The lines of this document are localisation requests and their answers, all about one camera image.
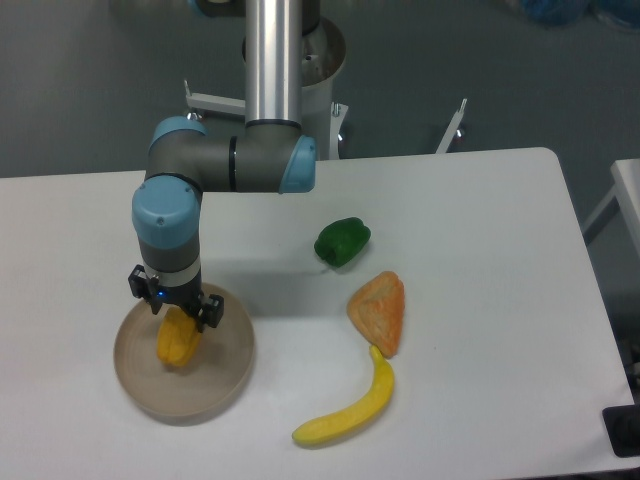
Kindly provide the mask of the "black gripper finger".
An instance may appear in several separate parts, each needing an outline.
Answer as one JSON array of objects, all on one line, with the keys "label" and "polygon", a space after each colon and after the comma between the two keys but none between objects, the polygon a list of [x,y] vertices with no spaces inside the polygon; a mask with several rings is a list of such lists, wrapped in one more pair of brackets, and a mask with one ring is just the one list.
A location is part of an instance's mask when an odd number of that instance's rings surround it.
[{"label": "black gripper finger", "polygon": [[149,277],[142,265],[136,265],[128,276],[128,284],[132,295],[144,300],[152,314],[157,315],[163,305],[158,278]]},{"label": "black gripper finger", "polygon": [[193,313],[199,333],[203,333],[206,327],[216,328],[224,315],[224,298],[217,294],[201,293]]}]

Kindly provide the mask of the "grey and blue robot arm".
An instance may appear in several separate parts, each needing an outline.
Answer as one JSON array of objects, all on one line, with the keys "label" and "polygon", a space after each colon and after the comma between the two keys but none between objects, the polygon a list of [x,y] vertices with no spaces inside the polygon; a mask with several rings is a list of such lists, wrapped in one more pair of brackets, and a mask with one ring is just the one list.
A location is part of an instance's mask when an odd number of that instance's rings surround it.
[{"label": "grey and blue robot arm", "polygon": [[132,198],[142,264],[129,275],[152,312],[180,308],[197,330],[218,326],[224,300],[202,290],[200,212],[206,192],[306,193],[318,149],[302,130],[303,37],[320,23],[316,1],[248,1],[245,133],[218,141],[197,120],[160,122],[144,182]]}]

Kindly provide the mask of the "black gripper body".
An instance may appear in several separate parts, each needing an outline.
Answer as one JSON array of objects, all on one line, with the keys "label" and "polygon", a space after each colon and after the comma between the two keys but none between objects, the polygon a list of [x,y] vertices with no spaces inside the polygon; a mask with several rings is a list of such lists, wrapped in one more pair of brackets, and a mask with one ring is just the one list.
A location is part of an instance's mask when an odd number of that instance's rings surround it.
[{"label": "black gripper body", "polygon": [[188,316],[198,316],[202,309],[201,272],[198,271],[191,280],[178,286],[167,286],[159,279],[147,276],[144,300],[153,314],[157,314],[163,305],[173,305]]}]

